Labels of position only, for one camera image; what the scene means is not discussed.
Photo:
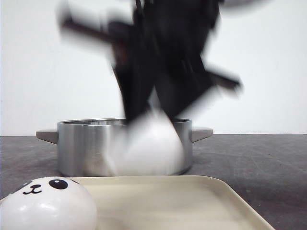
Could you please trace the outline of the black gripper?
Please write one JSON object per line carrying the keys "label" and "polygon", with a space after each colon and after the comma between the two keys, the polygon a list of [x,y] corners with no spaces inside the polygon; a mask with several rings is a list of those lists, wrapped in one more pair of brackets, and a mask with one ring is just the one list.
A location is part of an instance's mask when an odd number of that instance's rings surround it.
{"label": "black gripper", "polygon": [[113,20],[96,30],[67,12],[59,25],[113,46],[113,71],[127,123],[148,110],[154,85],[162,110],[172,120],[212,86],[240,86],[236,79],[206,70],[201,59],[219,6],[218,0],[136,1],[131,24]]}

